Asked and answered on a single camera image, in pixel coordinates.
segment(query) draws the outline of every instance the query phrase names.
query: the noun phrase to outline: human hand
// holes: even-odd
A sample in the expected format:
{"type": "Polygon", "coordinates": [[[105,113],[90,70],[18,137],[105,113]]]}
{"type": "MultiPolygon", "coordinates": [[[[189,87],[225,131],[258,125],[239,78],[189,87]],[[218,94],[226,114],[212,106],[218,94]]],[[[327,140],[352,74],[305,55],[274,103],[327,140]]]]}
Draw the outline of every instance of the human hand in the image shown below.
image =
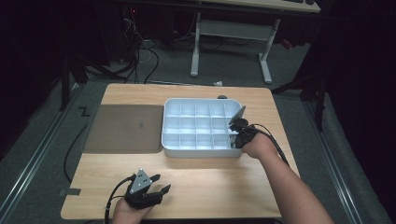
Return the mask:
{"type": "Polygon", "coordinates": [[[138,224],[145,217],[149,211],[151,211],[151,207],[143,208],[143,209],[134,209],[132,208],[124,198],[120,198],[117,202],[116,208],[113,214],[113,224],[138,224]]]}
{"type": "Polygon", "coordinates": [[[253,140],[242,147],[242,152],[247,153],[253,159],[261,160],[263,157],[276,155],[276,147],[271,139],[262,133],[257,133],[253,140]]]}

